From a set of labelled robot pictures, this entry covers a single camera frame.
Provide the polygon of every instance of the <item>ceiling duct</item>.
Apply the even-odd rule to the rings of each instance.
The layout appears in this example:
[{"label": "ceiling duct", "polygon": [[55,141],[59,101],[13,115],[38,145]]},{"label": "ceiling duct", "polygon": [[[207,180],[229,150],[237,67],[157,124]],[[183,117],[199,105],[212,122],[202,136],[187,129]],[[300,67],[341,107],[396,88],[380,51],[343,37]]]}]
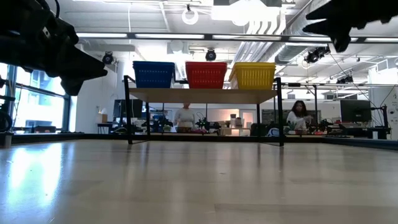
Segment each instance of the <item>ceiling duct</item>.
[{"label": "ceiling duct", "polygon": [[[305,9],[301,11],[301,14],[296,18],[296,20],[283,31],[282,35],[299,35],[299,36],[309,36],[310,34],[303,32],[303,28],[316,21],[308,21],[305,16],[317,9],[318,7],[324,5],[329,0],[312,0],[308,2]],[[271,58],[273,55],[277,54],[275,57],[275,62],[279,64],[290,63],[298,54],[302,53],[307,49],[307,46],[287,46],[285,43],[273,43],[267,52],[260,59],[261,62],[267,62],[273,60]]]}]

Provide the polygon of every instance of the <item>woman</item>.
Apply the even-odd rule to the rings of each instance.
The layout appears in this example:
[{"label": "woman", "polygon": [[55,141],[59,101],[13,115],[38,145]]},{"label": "woman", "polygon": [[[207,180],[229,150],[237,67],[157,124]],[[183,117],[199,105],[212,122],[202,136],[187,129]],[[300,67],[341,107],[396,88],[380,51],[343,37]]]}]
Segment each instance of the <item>woman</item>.
[{"label": "woman", "polygon": [[189,108],[190,103],[184,103],[174,116],[174,125],[177,125],[178,133],[188,133],[195,127],[195,114]]},{"label": "woman", "polygon": [[308,115],[305,103],[302,100],[297,100],[292,108],[292,111],[287,116],[287,122],[295,124],[295,130],[307,130],[306,121],[311,120],[312,117]]}]

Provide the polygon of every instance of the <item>ceiling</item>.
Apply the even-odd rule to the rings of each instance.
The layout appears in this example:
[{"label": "ceiling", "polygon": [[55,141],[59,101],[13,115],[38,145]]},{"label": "ceiling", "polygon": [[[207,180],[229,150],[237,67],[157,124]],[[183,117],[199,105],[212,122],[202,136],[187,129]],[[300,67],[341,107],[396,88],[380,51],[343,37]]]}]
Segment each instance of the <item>ceiling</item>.
[{"label": "ceiling", "polygon": [[[47,0],[55,11],[53,0]],[[214,21],[209,15],[212,0],[202,1],[201,6],[192,7],[203,10],[199,13],[199,20],[194,25],[187,25],[182,21],[182,11],[186,8],[168,5],[164,2],[165,16],[162,6],[156,4],[126,4],[126,3],[103,3],[98,1],[74,1],[59,0],[60,17],[75,26],[77,32],[174,32],[174,33],[215,33],[215,34],[242,34],[248,26],[236,26],[231,21]],[[308,0],[296,0],[296,6],[287,11],[289,21],[299,10],[306,5]],[[383,35],[398,36],[398,19],[393,19],[389,24],[381,25],[380,22],[368,24],[364,30],[351,31],[351,35]],[[83,42],[91,48],[100,45],[123,44],[135,45],[146,60],[159,60],[167,57],[167,41],[158,40],[86,40]],[[238,51],[240,42],[209,42],[188,41],[189,46],[203,47],[203,49],[214,48],[218,53],[218,59],[232,60]],[[192,50],[194,60],[204,60],[205,51]],[[367,60],[380,59],[383,56],[398,55],[398,45],[350,45],[343,54],[331,53],[321,59],[315,65],[308,66],[302,62],[303,55],[297,57],[292,63],[285,67],[282,79],[286,82],[326,82],[329,77],[339,74],[341,69],[345,70],[357,66]],[[362,82],[367,80],[367,67],[361,66],[354,70],[354,80]]]}]

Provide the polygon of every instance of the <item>metal table frame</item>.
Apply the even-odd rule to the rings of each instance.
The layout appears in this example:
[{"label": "metal table frame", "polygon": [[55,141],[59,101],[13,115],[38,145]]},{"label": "metal table frame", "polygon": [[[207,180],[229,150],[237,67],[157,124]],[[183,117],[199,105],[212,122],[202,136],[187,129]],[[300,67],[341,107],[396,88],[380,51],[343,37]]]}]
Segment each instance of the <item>metal table frame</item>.
[{"label": "metal table frame", "polygon": [[[127,140],[129,144],[133,144],[132,140],[140,139],[142,140],[142,135],[136,136],[135,133],[132,132],[132,124],[131,124],[131,105],[130,105],[130,94],[129,94],[129,80],[135,83],[135,80],[129,77],[128,75],[124,76],[124,93],[126,99],[126,116],[127,116]],[[276,142],[279,143],[279,146],[284,146],[284,132],[283,132],[283,109],[282,109],[282,82],[280,77],[275,78],[274,82],[276,82],[276,90],[277,90],[277,105],[278,105],[278,115],[279,115],[279,137],[278,138],[267,138],[261,137],[261,129],[260,126],[257,126],[257,136],[256,137],[227,137],[227,136],[153,136],[150,134],[150,112],[149,112],[149,102],[145,103],[146,107],[146,120],[147,120],[147,134],[144,138],[145,141],[167,141],[169,139],[176,139],[175,141],[214,141],[214,142]],[[257,115],[257,123],[260,123],[261,120],[261,112],[260,112],[260,104],[256,105],[256,115]]]}]

